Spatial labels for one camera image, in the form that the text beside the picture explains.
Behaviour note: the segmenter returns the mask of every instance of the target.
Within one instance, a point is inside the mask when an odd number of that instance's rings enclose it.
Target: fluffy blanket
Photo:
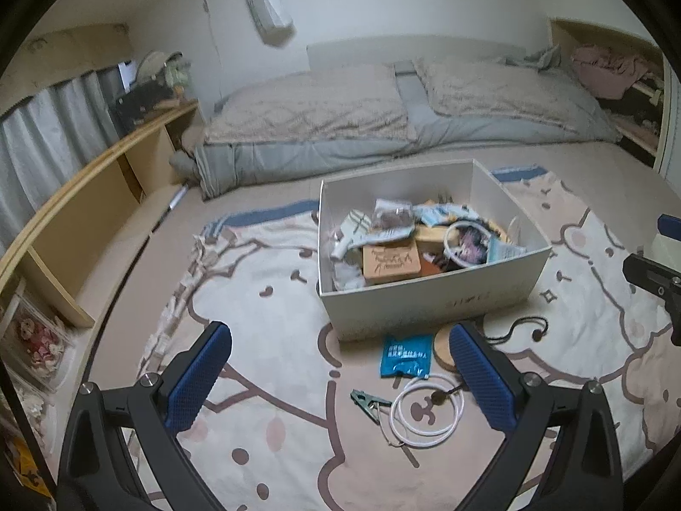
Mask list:
[[[441,115],[483,115],[527,119],[570,132],[587,107],[598,107],[587,91],[558,69],[539,72],[498,63],[468,63],[447,57],[436,63],[414,61]]]
[[[296,73],[243,88],[213,119],[206,139],[209,144],[242,144],[409,137],[393,67],[360,65]]]
[[[520,316],[548,319],[539,342],[533,327],[519,327],[501,349],[550,384],[599,379],[629,476],[678,428],[681,348],[670,343],[669,317],[660,300],[624,280],[626,251],[554,174],[534,167],[497,178],[549,235],[553,253],[527,303],[479,324],[499,335]],[[231,328],[232,356],[192,428],[178,435],[226,509],[455,508],[503,435],[466,393],[447,442],[393,448],[353,404],[354,388],[393,399],[401,382],[379,377],[382,341],[339,344],[334,335],[316,290],[316,209],[304,201],[207,225],[140,372],[163,370],[211,319]],[[435,361],[432,369],[441,370]],[[421,428],[439,428],[452,409],[433,406],[429,395],[416,392],[405,409]],[[539,482],[556,436],[556,428],[546,432],[518,505]],[[168,508],[134,436],[129,445],[150,498]]]

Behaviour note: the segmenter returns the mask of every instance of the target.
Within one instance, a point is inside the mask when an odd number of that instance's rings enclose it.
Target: white charging cable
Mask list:
[[[450,386],[432,382],[431,379],[433,378],[444,380]],[[433,448],[435,447],[435,445],[444,442],[454,433],[456,425],[459,423],[459,419],[461,419],[461,415],[463,415],[464,413],[464,396],[462,394],[462,390],[457,390],[454,392],[454,394],[449,394],[449,401],[452,403],[452,408],[454,408],[454,421],[450,425],[445,426],[444,428],[440,428],[439,430],[436,431],[424,431],[421,430],[420,428],[416,428],[415,426],[411,425],[404,418],[404,413],[402,412],[402,402],[407,394],[411,394],[411,392],[415,392],[417,390],[428,389],[442,390],[443,392],[448,392],[450,389],[456,388],[457,386],[459,386],[459,384],[456,383],[454,378],[447,375],[441,375],[440,373],[432,373],[430,374],[430,377],[428,377],[428,379],[413,378],[409,382],[407,382],[406,386],[404,386],[404,390],[402,390],[402,392],[400,392],[397,395],[395,401],[393,401],[392,405],[390,406],[390,429],[392,430],[394,436],[398,440],[403,442],[405,445],[409,445],[412,448]],[[423,442],[417,440],[410,440],[405,435],[398,432],[396,428],[396,422],[399,422],[401,425],[404,426],[404,428],[406,428],[408,431],[411,431],[416,435],[435,439]]]
[[[475,267],[476,265],[473,264],[473,263],[469,263],[467,261],[464,261],[463,259],[461,259],[459,257],[459,254],[461,253],[461,250],[463,248],[461,247],[461,245],[452,248],[449,245],[449,235],[452,234],[454,229],[466,228],[466,227],[476,229],[479,233],[481,233],[483,236],[485,236],[487,238],[487,240],[489,240],[492,237],[492,233],[490,233],[486,228],[479,225],[478,223],[473,223],[472,221],[457,221],[455,223],[452,223],[449,226],[449,228],[445,231],[445,240],[444,240],[444,242],[445,242],[445,250],[444,250],[445,257],[448,257],[454,263],[456,263],[460,267],[464,267],[464,268]]]

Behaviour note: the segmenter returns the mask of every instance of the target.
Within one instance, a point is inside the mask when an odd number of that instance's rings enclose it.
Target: rug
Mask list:
[[[629,476],[678,428],[681,349],[670,343],[669,316],[660,300],[624,280],[626,250],[553,173],[528,167],[495,176],[547,233],[553,252],[529,300],[488,314],[480,326],[496,336],[520,316],[547,317],[541,341],[519,327],[501,349],[550,384],[599,379]],[[393,448],[353,404],[354,388],[392,399],[402,383],[379,378],[381,341],[336,340],[317,294],[317,209],[303,201],[207,225],[139,372],[162,371],[210,320],[231,328],[232,356],[192,428],[178,435],[229,511],[453,509],[503,435],[466,393],[447,442]],[[441,371],[435,361],[432,370]],[[406,401],[411,418],[433,429],[450,422],[451,407],[428,396]],[[556,436],[547,430],[518,505],[538,484]],[[150,499],[169,508],[134,436],[129,447]]]

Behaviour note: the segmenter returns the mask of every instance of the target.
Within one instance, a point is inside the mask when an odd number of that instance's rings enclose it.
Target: white cardboard box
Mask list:
[[[335,291],[329,254],[332,234],[352,209],[371,213],[377,198],[421,204],[439,195],[468,204],[505,230],[520,222],[520,245],[527,253],[489,265],[437,276],[412,278],[357,290]],[[448,321],[479,316],[527,299],[548,259],[551,246],[517,201],[476,161],[403,165],[323,181],[319,199],[319,296],[340,340],[386,333],[406,334],[410,327],[439,327]]]

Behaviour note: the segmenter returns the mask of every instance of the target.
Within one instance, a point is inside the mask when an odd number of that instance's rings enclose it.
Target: bag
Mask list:
[[[411,336],[397,340],[386,336],[381,359],[381,377],[419,377],[430,375],[432,335]]]
[[[288,29],[293,24],[291,16],[282,7],[280,0],[246,0],[246,3],[260,35]]]

